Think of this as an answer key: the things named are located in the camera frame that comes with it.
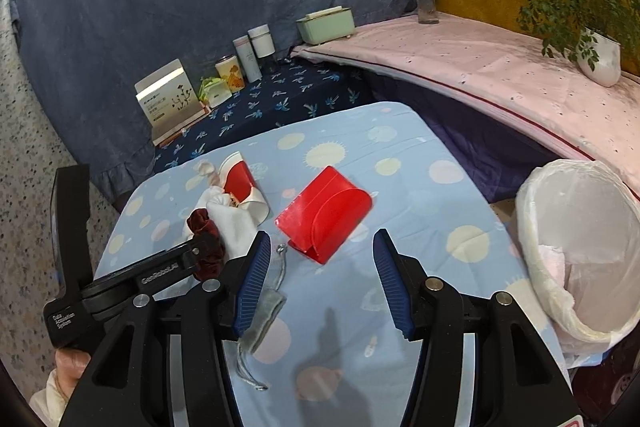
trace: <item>light green box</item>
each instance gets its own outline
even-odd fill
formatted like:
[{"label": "light green box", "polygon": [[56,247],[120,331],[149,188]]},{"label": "light green box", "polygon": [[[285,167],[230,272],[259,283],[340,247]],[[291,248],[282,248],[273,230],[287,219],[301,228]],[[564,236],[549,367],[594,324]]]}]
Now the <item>light green box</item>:
[{"label": "light green box", "polygon": [[310,13],[296,22],[303,41],[313,45],[346,37],[356,31],[351,9],[342,6]]}]

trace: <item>white vase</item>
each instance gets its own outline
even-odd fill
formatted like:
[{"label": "white vase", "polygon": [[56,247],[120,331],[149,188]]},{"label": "white vase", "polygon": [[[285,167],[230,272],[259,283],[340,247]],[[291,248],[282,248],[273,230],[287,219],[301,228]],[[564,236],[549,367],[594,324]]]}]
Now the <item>white vase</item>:
[{"label": "white vase", "polygon": [[596,40],[596,42],[589,42],[587,47],[594,48],[598,54],[595,69],[591,71],[587,60],[582,58],[580,51],[577,52],[578,66],[580,66],[582,73],[601,86],[613,86],[619,81],[622,73],[620,69],[620,44],[591,30],[585,29],[582,32],[587,33]]}]

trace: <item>speckled floor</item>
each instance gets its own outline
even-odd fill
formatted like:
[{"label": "speckled floor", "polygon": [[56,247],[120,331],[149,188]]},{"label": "speckled floor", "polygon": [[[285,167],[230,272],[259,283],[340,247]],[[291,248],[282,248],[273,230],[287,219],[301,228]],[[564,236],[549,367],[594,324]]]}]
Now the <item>speckled floor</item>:
[{"label": "speckled floor", "polygon": [[[0,356],[22,393],[53,365],[42,306],[54,297],[49,200],[56,168],[75,162],[44,115],[18,58],[8,0],[0,0]],[[94,267],[117,213],[91,187]]]}]

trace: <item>plastic bag liner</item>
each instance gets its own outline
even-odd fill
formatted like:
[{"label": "plastic bag liner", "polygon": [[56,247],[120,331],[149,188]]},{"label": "plastic bag liner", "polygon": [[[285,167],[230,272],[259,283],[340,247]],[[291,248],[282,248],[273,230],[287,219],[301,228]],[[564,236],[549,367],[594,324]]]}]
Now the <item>plastic bag liner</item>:
[{"label": "plastic bag liner", "polygon": [[533,171],[516,210],[533,288],[567,362],[628,335],[640,318],[640,207],[620,178],[598,161],[556,160]]}]

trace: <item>metal screw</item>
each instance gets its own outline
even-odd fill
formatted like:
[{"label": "metal screw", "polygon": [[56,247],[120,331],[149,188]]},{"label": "metal screw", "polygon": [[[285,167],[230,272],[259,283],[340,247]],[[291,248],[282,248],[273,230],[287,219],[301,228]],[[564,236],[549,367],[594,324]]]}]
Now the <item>metal screw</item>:
[{"label": "metal screw", "polygon": [[428,289],[434,292],[440,291],[444,288],[444,283],[437,277],[429,277],[424,282],[424,285],[427,286]]},{"label": "metal screw", "polygon": [[498,292],[495,295],[495,300],[497,300],[503,306],[508,306],[513,302],[513,297],[509,295],[507,292]]},{"label": "metal screw", "polygon": [[136,297],[133,299],[133,305],[136,308],[144,308],[147,304],[149,304],[150,300],[151,299],[149,298],[149,295],[141,293],[140,295],[136,295]]},{"label": "metal screw", "polygon": [[214,292],[220,288],[220,281],[218,279],[207,279],[202,283],[202,289],[206,292]]}]

